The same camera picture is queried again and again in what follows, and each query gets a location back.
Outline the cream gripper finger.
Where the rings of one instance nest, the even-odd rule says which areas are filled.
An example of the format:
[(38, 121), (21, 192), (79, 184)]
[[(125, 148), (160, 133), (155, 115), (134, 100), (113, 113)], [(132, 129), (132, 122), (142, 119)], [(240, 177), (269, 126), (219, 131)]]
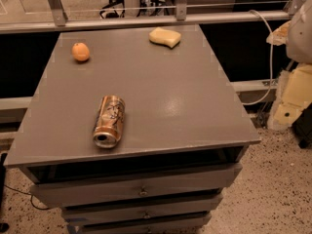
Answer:
[(266, 38), (266, 42), (275, 46), (285, 45), (287, 42), (290, 24), (291, 22), (287, 21), (272, 31)]
[(273, 107), (274, 127), (290, 127), (312, 103), (312, 65), (299, 63), (293, 71), (282, 71)]

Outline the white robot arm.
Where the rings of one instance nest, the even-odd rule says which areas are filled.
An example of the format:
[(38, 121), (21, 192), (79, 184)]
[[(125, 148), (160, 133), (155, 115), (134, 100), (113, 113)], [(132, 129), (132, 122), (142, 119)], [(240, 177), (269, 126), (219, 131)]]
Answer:
[(293, 71), (282, 71), (268, 128), (290, 127), (312, 103), (312, 0), (306, 0), (290, 21), (275, 29), (266, 42), (286, 45), (289, 59), (297, 62)]

